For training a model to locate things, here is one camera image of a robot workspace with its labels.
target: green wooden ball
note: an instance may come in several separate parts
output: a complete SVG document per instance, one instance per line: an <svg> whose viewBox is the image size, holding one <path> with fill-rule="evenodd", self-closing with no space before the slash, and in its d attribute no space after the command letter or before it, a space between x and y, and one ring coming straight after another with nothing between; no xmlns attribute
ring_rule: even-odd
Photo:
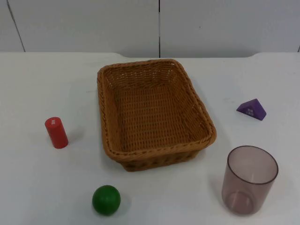
<svg viewBox="0 0 300 225"><path fill-rule="evenodd" d="M121 203L118 190L110 185L99 187L93 194L92 204L94 209L105 216L115 213Z"/></svg>

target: cup rim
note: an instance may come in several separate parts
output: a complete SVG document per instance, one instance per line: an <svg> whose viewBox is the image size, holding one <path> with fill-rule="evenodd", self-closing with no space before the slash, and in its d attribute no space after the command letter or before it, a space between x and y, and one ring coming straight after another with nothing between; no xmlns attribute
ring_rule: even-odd
<svg viewBox="0 0 300 225"><path fill-rule="evenodd" d="M245 179L241 178L240 176L238 176L238 175L232 170L232 168L231 168L230 165L229 165L229 157L230 157L231 153L233 153L233 151L235 151L235 150L237 150L237 149L239 149L239 148L241 148L241 147L252 147L252 148L260 149L260 150L266 152L268 155L270 155L270 156L272 157L272 159L274 160L275 165L276 165L276 168L277 168L277 171L276 171L275 176L274 176L271 180L269 180L269 181L267 181L267 182L264 182L264 183L250 182L250 181L245 180ZM278 175L278 173L279 173L278 164L277 164L275 158L274 158L270 153L268 153L266 150L263 150L263 149L261 149L261 148L258 148L258 147L256 147L256 146L252 146L252 145L242 145L242 146L239 146L239 147L236 147L236 148L232 149L232 150L229 152L228 156L227 156L227 165L228 165L228 168L230 169L230 171L231 171L238 179L240 179L240 180L242 180L242 181L244 181L244 182L246 182L246 183L254 184L254 185L265 185L265 184L269 184L269 183L271 183L272 181L275 180L275 178L277 177L277 175Z"/></svg>

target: purple triangular prism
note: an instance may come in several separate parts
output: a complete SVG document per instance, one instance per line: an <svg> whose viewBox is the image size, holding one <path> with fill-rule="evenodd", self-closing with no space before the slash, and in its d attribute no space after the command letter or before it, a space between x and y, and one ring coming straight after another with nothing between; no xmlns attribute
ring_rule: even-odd
<svg viewBox="0 0 300 225"><path fill-rule="evenodd" d="M256 118L258 120L263 120L264 117L267 115L266 111L263 109L262 105L259 103L257 98L241 104L236 111Z"/></svg>

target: wicker basket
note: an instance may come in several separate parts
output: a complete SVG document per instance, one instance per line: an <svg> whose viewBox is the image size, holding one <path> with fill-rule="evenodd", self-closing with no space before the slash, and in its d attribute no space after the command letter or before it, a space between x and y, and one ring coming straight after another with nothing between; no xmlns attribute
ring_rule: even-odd
<svg viewBox="0 0 300 225"><path fill-rule="evenodd" d="M105 152L127 171L188 161L216 139L203 103L175 60L105 66L97 85Z"/></svg>

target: basket rim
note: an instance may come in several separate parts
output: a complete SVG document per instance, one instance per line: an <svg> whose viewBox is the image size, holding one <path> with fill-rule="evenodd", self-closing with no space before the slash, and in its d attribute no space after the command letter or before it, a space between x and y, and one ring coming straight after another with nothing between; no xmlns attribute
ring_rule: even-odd
<svg viewBox="0 0 300 225"><path fill-rule="evenodd" d="M188 77L186 71L184 70L183 66L176 60L174 59L158 59L158 60L146 60L146 61L136 61L136 62L126 62L126 63L116 63L116 64L111 64L102 67L98 73L97 73L97 82L102 85L104 79L104 72L108 69L111 68L127 68L127 67L135 67L135 66L143 66L143 65L148 65L148 64L153 64L153 63L172 63L176 66L176 68L179 70L180 74L185 78L185 82L188 84L188 88L186 88L189 92L190 97L192 98L192 101L195 103L195 107L199 113L203 115L205 118L204 124L205 128L208 129L208 134L206 137L194 141L194 142L187 142L187 143L178 143L176 145L172 146L166 146L166 147L158 147L158 148L149 148L149 149L139 149L139 150L134 150L131 152L123 152L123 151L117 151L113 150L110 146L109 143L109 126L107 126L107 123L105 120L101 120L101 132L102 132L102 141L103 141L103 147L106 152L106 154L113 160L117 162L130 162L130 161L140 161L140 160L145 160L148 158L151 158L148 156L148 153L155 153L155 157L159 156L165 156L169 154L174 154L174 153L182 153L182 152L189 152L189 151L194 151L194 150L201 150L208 145L212 144L216 137L216 129L213 125L213 122L206 111L206 108L202 101L199 99L198 95L195 92L195 89L191 83L190 78ZM105 115L108 113L107 109L105 108L105 97L102 94L102 89L98 88L98 93L100 96L99 99L99 105L100 105L100 111L101 111L101 117L105 118Z"/></svg>

